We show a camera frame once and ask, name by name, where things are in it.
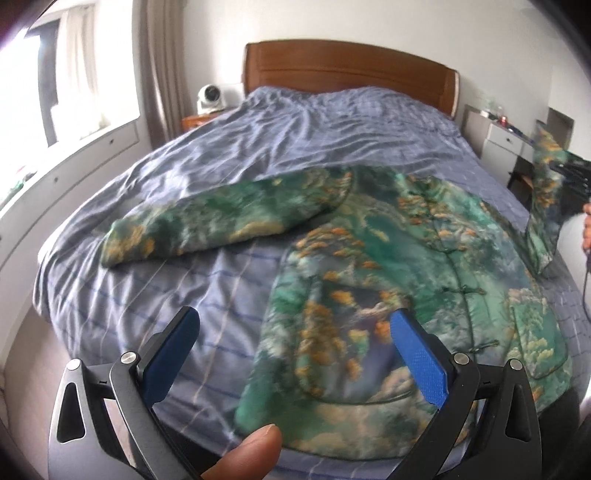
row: jacket sleeve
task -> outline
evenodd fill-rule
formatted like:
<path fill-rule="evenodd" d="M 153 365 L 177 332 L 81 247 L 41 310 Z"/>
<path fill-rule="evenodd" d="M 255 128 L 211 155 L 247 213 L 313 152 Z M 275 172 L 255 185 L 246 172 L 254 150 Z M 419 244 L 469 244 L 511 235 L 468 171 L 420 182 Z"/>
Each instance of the jacket sleeve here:
<path fill-rule="evenodd" d="M 283 233 L 337 208 L 349 193 L 352 177 L 344 167 L 308 168 L 148 206 L 113 223 L 102 242 L 100 261 L 112 267 Z"/>

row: blue bedsheet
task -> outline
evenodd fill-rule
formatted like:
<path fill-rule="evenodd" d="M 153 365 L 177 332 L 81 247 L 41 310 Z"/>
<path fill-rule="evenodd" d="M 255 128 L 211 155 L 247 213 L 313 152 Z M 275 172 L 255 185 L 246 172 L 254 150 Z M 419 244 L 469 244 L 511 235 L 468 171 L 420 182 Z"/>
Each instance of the blue bedsheet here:
<path fill-rule="evenodd" d="M 367 87 L 324 95 L 262 87 L 237 110 L 165 145 L 86 202 L 46 254 L 34 304 L 72 356 L 87 364 L 137 349 L 182 305 L 202 318 L 199 340 L 160 419 L 222 454 L 240 438 L 233 414 L 252 369 L 269 291 L 290 236 L 260 238 L 165 261 L 106 270 L 100 242 L 111 222 L 158 196 L 176 200 L 220 184 L 309 166 L 365 163 L 450 180 L 523 228 L 528 214 L 485 172 L 455 124 L 390 90 Z M 580 294 L 557 259 L 543 288 L 561 319 L 583 392 L 591 365 Z M 456 451 L 450 464 L 457 462 Z M 383 479 L 393 460 L 345 462 L 284 450 L 277 473 Z"/>

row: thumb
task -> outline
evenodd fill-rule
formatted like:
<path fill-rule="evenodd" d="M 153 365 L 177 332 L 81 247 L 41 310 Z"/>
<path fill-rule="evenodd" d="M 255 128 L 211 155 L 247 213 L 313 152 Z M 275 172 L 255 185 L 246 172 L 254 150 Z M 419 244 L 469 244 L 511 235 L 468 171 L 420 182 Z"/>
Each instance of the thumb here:
<path fill-rule="evenodd" d="M 281 453 L 281 431 L 274 424 L 251 433 L 202 474 L 203 480 L 262 480 Z"/>

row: beige curtain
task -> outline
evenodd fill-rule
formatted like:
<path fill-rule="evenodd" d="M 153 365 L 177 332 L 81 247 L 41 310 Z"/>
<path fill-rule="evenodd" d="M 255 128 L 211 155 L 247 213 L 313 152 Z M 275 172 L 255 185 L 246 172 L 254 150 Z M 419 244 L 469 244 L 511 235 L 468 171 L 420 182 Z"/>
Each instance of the beige curtain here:
<path fill-rule="evenodd" d="M 140 11 L 141 79 L 153 148 L 179 136 L 190 111 L 183 61 L 184 0 L 143 0 Z"/>
<path fill-rule="evenodd" d="M 94 5 L 73 7 L 61 16 L 56 86 L 58 104 L 51 114 L 58 140 L 79 140 L 108 125 L 98 96 Z"/>

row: wooden headboard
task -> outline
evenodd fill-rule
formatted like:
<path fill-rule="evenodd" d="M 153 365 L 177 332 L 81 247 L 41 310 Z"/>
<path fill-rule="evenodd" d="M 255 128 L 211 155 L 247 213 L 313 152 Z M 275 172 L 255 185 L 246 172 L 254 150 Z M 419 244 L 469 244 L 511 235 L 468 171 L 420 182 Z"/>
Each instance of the wooden headboard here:
<path fill-rule="evenodd" d="M 273 40 L 246 45 L 246 94 L 270 85 L 324 93 L 364 86 L 406 93 L 454 117 L 458 72 L 422 57 L 361 43 Z"/>

